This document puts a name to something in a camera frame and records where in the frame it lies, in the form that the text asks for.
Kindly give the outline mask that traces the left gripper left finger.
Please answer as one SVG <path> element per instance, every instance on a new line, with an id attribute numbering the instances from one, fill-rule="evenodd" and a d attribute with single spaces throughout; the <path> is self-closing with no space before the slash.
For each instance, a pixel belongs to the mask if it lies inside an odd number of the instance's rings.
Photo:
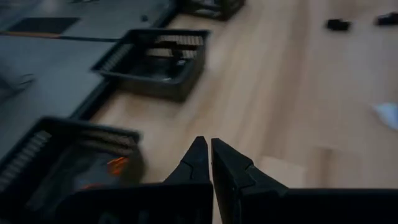
<path id="1" fill-rule="evenodd" d="M 213 220 L 213 184 L 210 180 L 208 145 L 203 136 L 194 139 L 178 166 L 164 180 L 172 186 L 171 202 L 187 223 Z"/>

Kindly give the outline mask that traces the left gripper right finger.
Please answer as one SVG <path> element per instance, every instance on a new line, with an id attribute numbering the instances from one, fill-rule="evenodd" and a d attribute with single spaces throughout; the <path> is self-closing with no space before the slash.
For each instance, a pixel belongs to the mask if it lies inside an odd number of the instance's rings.
<path id="1" fill-rule="evenodd" d="M 219 138 L 211 140 L 213 183 L 223 223 L 259 223 L 265 199 L 288 187 L 258 169 L 252 159 Z"/>

